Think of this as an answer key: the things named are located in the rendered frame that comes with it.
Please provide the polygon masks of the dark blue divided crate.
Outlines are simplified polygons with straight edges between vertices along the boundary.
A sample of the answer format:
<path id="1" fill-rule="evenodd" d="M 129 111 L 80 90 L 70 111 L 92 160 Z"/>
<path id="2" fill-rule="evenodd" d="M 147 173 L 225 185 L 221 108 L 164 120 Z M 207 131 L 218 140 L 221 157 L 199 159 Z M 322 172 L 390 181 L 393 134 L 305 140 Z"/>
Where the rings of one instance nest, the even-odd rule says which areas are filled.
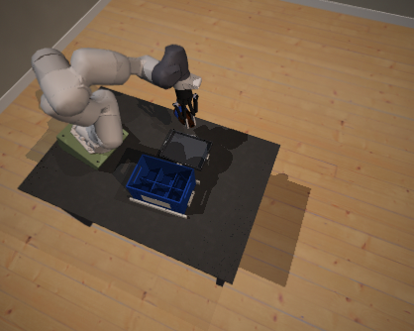
<path id="1" fill-rule="evenodd" d="M 142 155 L 126 187 L 135 199 L 185 214 L 195 185 L 194 168 Z"/>

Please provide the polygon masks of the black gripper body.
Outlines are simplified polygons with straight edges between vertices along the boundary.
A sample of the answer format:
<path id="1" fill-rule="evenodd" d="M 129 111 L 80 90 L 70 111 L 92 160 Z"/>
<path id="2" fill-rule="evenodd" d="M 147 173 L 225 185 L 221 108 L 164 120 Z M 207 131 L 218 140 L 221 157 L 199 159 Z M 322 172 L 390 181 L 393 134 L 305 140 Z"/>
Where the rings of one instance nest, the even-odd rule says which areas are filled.
<path id="1" fill-rule="evenodd" d="M 186 101 L 186 105 L 187 105 L 187 104 L 189 104 L 188 98 L 190 98 L 191 101 L 192 101 L 192 98 L 194 96 L 193 93 L 192 93 L 192 89 L 184 89 L 184 90 L 176 90 L 175 89 L 175 94 L 176 94 L 177 103 L 179 103 L 182 106 L 183 106 L 183 100 Z"/>

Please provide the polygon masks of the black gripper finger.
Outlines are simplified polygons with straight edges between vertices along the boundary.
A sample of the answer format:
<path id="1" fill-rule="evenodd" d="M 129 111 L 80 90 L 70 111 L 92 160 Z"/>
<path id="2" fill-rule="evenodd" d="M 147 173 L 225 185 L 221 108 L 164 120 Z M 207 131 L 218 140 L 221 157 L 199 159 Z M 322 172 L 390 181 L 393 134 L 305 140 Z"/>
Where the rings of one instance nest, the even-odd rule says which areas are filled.
<path id="1" fill-rule="evenodd" d="M 196 122 L 195 122 L 195 113 L 197 113 L 198 112 L 198 95 L 196 94 L 196 93 L 194 93 L 193 94 L 194 96 L 193 96 L 193 107 L 192 107 L 192 103 L 191 103 L 191 99 L 190 98 L 188 98 L 188 102 L 189 102 L 189 104 L 188 104 L 188 107 L 189 107 L 189 109 L 190 109 L 190 114 L 191 114 L 191 119 L 192 119 L 192 121 L 194 122 L 194 125 L 196 125 Z"/>
<path id="2" fill-rule="evenodd" d="M 185 123 L 186 128 L 187 128 L 187 129 L 189 129 L 189 126 L 188 126 L 188 121 L 187 121 L 187 118 L 186 118 L 186 101 L 185 101 L 185 100 L 183 100 L 183 106 L 181 105 L 182 115 L 181 115 L 181 112 L 180 112 L 180 110 L 179 110 L 179 108 L 178 108 L 178 103 L 177 103 L 177 101 L 176 101 L 175 103 L 172 103 L 172 105 L 173 105 L 173 107 L 176 109 L 176 112 L 177 112 L 177 114 L 178 114 L 179 118 L 180 118 L 181 120 L 183 119 L 183 121 L 184 121 L 184 123 Z"/>

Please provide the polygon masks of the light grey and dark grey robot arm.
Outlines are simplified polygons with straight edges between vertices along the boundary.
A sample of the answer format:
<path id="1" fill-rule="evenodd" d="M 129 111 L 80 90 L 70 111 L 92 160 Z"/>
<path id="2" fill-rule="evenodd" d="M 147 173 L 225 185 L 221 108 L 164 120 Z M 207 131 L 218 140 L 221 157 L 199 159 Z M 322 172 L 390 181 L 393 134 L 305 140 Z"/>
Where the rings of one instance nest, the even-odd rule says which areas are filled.
<path id="1" fill-rule="evenodd" d="M 201 76 L 189 71 L 187 54 L 179 45 L 165 47 L 161 60 L 109 51 L 81 48 L 73 52 L 70 64 L 52 48 L 38 50 L 32 56 L 32 69 L 43 92 L 41 108 L 57 120 L 73 124 L 70 133 L 89 154 L 104 154 L 123 143 L 114 93 L 99 89 L 92 96 L 91 85 L 123 85 L 131 74 L 163 89 L 173 85 L 177 90 L 198 89 L 202 81 Z"/>

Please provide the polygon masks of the brown glass bottle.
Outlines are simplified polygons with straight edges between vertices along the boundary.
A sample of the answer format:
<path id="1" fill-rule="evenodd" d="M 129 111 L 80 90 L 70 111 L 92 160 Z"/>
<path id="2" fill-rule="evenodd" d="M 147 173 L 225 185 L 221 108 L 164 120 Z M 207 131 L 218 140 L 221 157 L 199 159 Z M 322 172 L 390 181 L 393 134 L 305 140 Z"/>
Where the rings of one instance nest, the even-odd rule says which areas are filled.
<path id="1" fill-rule="evenodd" d="M 181 112 L 181 115 L 182 115 L 182 110 L 181 110 L 181 105 L 180 104 L 178 105 L 178 108 L 179 108 L 179 110 Z M 179 118 L 175 108 L 173 110 L 173 114 L 176 116 L 176 118 L 180 121 L 181 124 L 185 125 L 184 121 Z M 186 108 L 186 118 L 187 118 L 187 121 L 188 121 L 188 126 L 190 128 L 193 128 L 195 125 L 194 125 L 194 122 L 191 119 L 190 111 L 187 108 Z"/>

